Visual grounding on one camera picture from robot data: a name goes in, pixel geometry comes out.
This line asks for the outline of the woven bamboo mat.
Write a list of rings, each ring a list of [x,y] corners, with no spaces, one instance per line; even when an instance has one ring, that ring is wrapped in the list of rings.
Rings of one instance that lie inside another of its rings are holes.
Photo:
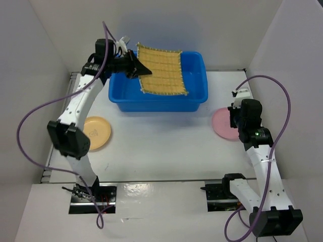
[[[158,49],[137,43],[137,58],[151,71],[151,74],[139,77],[141,91],[154,95],[187,95],[181,53],[181,50]]]

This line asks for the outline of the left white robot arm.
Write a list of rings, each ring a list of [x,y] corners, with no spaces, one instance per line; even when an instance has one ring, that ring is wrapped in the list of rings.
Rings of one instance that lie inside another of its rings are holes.
[[[127,48],[129,41],[128,36],[116,42],[111,39],[96,41],[95,52],[82,67],[76,95],[71,97],[58,120],[47,124],[54,148],[66,158],[77,178],[75,191],[91,202],[100,197],[101,189],[87,155],[90,139],[83,133],[90,108],[113,73],[124,73],[130,79],[151,74]]]

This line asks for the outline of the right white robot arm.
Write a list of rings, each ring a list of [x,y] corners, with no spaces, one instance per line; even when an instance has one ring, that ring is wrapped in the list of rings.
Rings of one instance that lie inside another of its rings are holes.
[[[237,128],[239,140],[251,160],[260,194],[240,173],[225,174],[221,192],[236,197],[249,213],[249,229],[255,237],[291,235],[303,220],[295,209],[277,167],[274,141],[269,129],[262,126],[262,105],[258,100],[243,99],[229,107],[230,126]]]

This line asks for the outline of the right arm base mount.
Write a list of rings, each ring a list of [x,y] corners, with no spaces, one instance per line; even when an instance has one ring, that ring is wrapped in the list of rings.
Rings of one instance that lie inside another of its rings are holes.
[[[220,180],[205,181],[200,188],[205,192],[208,212],[235,211],[240,201],[233,195],[227,195]]]

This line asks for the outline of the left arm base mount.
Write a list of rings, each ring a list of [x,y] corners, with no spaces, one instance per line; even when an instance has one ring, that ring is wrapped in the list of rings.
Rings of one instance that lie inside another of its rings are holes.
[[[85,189],[80,189],[77,186],[72,189],[67,187],[62,187],[62,189],[71,193],[69,214],[97,214],[94,203]],[[100,186],[94,198],[103,213],[114,214],[116,212],[116,186]]]

